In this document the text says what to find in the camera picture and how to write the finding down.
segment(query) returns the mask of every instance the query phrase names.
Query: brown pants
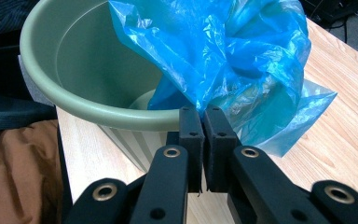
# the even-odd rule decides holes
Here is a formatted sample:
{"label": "brown pants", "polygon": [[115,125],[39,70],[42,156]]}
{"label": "brown pants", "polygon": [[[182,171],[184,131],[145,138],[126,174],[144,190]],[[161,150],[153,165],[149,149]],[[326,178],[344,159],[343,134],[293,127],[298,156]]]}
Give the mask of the brown pants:
{"label": "brown pants", "polygon": [[57,120],[0,132],[0,223],[59,223]]}

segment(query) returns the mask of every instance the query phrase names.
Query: trash can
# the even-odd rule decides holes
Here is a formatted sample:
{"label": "trash can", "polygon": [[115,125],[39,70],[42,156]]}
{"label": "trash can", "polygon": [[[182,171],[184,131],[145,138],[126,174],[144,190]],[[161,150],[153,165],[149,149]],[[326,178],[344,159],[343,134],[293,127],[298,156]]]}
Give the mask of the trash can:
{"label": "trash can", "polygon": [[161,72],[118,41],[104,0],[40,1],[22,28],[21,57],[51,102],[100,125],[144,171],[178,130],[178,110],[146,110]]}

